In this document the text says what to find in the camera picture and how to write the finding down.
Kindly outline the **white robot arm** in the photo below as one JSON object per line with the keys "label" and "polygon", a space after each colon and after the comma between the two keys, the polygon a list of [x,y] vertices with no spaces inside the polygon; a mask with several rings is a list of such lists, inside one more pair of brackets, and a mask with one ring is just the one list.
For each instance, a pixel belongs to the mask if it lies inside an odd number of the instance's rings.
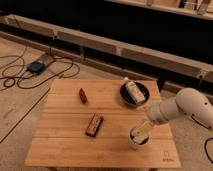
{"label": "white robot arm", "polygon": [[166,124],[182,115],[192,116],[208,129],[213,129],[213,105],[193,88],[181,89],[175,97],[152,105],[146,112],[148,120],[136,126],[132,136],[147,134],[155,125]]}

